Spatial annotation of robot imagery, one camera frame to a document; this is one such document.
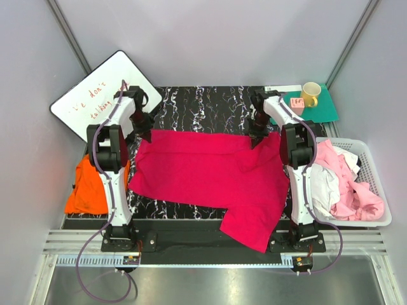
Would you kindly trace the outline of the magenta t shirt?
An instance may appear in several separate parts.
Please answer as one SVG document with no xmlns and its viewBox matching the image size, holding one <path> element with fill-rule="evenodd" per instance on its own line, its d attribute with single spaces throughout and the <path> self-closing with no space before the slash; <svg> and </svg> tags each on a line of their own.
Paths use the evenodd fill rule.
<svg viewBox="0 0 407 305">
<path fill-rule="evenodd" d="M 155 200 L 224 208 L 220 230 L 264 253 L 289 189 L 279 148 L 277 132 L 251 147 L 244 135 L 153 130 L 128 187 Z"/>
</svg>

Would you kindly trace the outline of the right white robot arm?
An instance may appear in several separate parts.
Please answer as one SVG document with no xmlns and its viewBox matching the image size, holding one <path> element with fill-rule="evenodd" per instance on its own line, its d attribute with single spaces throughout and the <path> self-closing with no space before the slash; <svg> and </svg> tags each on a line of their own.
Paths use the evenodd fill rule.
<svg viewBox="0 0 407 305">
<path fill-rule="evenodd" d="M 297 252 L 308 248 L 318 238 L 319 228 L 311 198 L 311 166 L 315 161 L 317 144 L 314 123 L 305 121 L 284 102 L 284 92 L 254 90 L 249 118 L 251 147 L 255 148 L 268 135 L 272 119 L 280 128 L 280 158 L 290 180 L 292 212 L 286 242 Z"/>
</svg>

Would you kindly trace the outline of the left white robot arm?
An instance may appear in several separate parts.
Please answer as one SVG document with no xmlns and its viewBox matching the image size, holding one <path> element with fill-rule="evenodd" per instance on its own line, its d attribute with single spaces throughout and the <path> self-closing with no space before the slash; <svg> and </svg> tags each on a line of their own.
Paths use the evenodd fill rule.
<svg viewBox="0 0 407 305">
<path fill-rule="evenodd" d="M 122 86 L 113 99 L 111 113 L 102 123 L 88 125 L 86 136 L 90 164 L 101 178 L 108 207 L 107 224 L 102 227 L 102 251 L 129 252 L 141 243 L 127 203 L 125 168 L 129 157 L 123 125 L 130 123 L 136 137 L 151 142 L 154 120 L 143 111 L 149 98 L 141 87 Z"/>
</svg>

